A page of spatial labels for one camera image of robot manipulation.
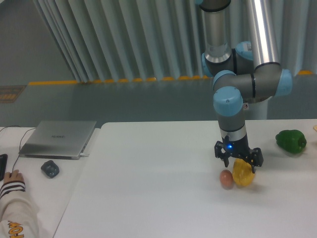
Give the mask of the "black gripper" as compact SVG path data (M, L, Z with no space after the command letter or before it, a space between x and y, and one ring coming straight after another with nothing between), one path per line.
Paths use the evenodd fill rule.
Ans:
M251 166L253 174L256 172L256 167L261 167L263 164L263 154L261 149L251 149L249 147L247 135L236 141L230 141L229 136L225 136L222 138L222 142L216 142L214 153L216 158L219 158L224 162L225 167L228 167L230 157L243 159Z

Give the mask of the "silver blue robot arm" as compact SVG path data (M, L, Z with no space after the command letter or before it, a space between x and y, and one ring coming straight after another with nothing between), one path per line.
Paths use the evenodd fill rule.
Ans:
M270 97L288 95L293 76L280 65L270 3L246 1L251 40L251 56L228 44L228 0L198 0L203 11L207 46L202 55L204 71L213 77L213 107L221 141L214 146L215 156L226 166L229 158L239 158L251 168L263 164L260 148L250 148L243 106Z

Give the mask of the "cream sleeved forearm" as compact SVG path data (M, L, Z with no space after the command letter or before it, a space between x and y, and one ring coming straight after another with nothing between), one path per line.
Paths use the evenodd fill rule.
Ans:
M0 236L39 237L37 214L22 181L6 182L0 189Z

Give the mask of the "person's hand on mouse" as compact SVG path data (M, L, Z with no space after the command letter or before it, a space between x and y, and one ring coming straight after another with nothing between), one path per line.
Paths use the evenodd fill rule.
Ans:
M24 182L23 174L19 170L14 170L13 172L6 172L4 174L3 183L15 181Z

